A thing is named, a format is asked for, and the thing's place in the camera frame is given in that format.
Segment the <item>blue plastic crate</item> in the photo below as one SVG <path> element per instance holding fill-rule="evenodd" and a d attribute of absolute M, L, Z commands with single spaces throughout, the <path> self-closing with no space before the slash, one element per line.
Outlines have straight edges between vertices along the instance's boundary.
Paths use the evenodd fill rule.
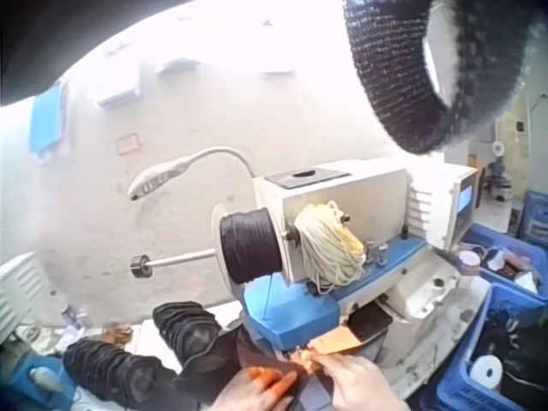
<path fill-rule="evenodd" d="M 516 238 L 498 233 L 478 224 L 472 224 L 472 227 L 462 237 L 462 242 L 479 244 L 485 248 L 506 248 L 520 257 L 529 259 L 541 277 L 539 295 L 548 297 L 548 259 L 546 258 L 546 252 L 543 248 L 536 247 L 521 240 L 516 240 Z M 525 293 L 529 293 L 526 289 L 499 276 L 496 272 L 485 269 L 481 271 L 481 276 L 489 283 L 505 284 L 515 289 L 522 290 Z"/>
<path fill-rule="evenodd" d="M 534 242 L 548 245 L 548 194 L 527 191 L 518 236 L 524 240 L 529 237 Z"/>
<path fill-rule="evenodd" d="M 449 411 L 524 411 L 524 408 L 476 384 L 470 377 L 471 357 L 489 312 L 517 315 L 525 309 L 548 307 L 548 301 L 502 284 L 493 284 L 474 324 L 436 389 L 437 402 Z"/>

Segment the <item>finger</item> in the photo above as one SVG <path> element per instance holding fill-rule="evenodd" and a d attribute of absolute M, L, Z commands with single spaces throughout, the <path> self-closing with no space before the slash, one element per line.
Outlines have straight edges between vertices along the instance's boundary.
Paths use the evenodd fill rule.
<path fill-rule="evenodd" d="M 272 411 L 285 411 L 293 400 L 294 398 L 292 396 L 282 399 Z"/>
<path fill-rule="evenodd" d="M 258 377 L 253 380 L 261 390 L 266 390 L 272 383 L 282 378 L 283 374 L 279 370 L 266 368 Z"/>
<path fill-rule="evenodd" d="M 246 368 L 245 370 L 243 371 L 240 371 L 242 372 L 248 379 L 249 381 L 253 381 L 254 379 L 256 379 L 265 369 L 260 367 L 260 366 L 251 366 L 249 368 Z"/>
<path fill-rule="evenodd" d="M 297 374 L 297 371 L 288 372 L 282 379 L 266 391 L 265 396 L 267 397 L 267 404 L 269 407 L 274 407 L 274 405 L 280 401 L 280 398 L 285 397 L 298 376 L 299 374 Z"/>
<path fill-rule="evenodd" d="M 329 356 L 318 355 L 316 358 L 314 358 L 314 360 L 324 366 L 327 373 L 332 377 L 334 375 L 337 375 L 337 373 L 340 373 L 342 370 L 346 369 L 346 366 L 344 365 L 344 360 L 339 354 L 333 354 Z"/>

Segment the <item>thread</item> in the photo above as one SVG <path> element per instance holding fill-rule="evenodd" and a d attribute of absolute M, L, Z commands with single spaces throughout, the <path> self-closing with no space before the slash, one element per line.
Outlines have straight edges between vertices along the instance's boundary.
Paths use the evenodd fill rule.
<path fill-rule="evenodd" d="M 330 201 L 307 205 L 295 219 L 305 271 L 322 295 L 349 285 L 363 272 L 364 246 L 341 223 L 342 216 L 337 204 Z"/>
<path fill-rule="evenodd" d="M 224 217 L 220 233 L 226 268 L 236 284 L 283 269 L 276 231 L 266 208 Z"/>

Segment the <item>black fabric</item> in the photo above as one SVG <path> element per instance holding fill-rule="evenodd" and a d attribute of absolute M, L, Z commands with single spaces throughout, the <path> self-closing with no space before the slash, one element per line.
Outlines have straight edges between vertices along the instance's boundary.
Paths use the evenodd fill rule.
<path fill-rule="evenodd" d="M 288 393 L 299 398 L 308 382 L 307 371 L 294 363 L 281 362 L 263 354 L 253 343 L 243 325 L 221 335 L 203 355 L 189 360 L 176 379 L 176 388 L 204 404 L 213 404 L 230 380 L 250 366 L 276 368 L 284 373 L 297 371 L 299 378 Z M 288 409 L 293 409 L 294 401 Z"/>
<path fill-rule="evenodd" d="M 170 302 L 154 308 L 154 324 L 179 363 L 211 349 L 221 326 L 215 316 L 193 301 Z"/>
<path fill-rule="evenodd" d="M 175 389 L 176 373 L 156 357 L 133 355 L 83 338 L 63 355 L 67 374 L 101 401 L 144 411 L 195 411 L 198 403 Z"/>
<path fill-rule="evenodd" d="M 452 4 L 459 62 L 453 101 L 447 107 L 426 68 L 424 42 L 432 0 L 344 1 L 361 84 L 388 134 L 408 152 L 422 154 L 455 144 L 503 113 L 521 80 L 540 2 Z"/>

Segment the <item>human hand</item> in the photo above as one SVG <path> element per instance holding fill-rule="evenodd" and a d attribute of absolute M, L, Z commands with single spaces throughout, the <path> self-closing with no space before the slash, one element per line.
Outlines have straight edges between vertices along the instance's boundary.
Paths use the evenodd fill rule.
<path fill-rule="evenodd" d="M 238 372 L 219 394 L 211 411 L 285 411 L 293 397 L 285 395 L 297 380 L 272 368 L 252 367 Z"/>
<path fill-rule="evenodd" d="M 371 361 L 339 354 L 319 355 L 314 360 L 333 378 L 333 407 L 337 411 L 409 410 Z"/>

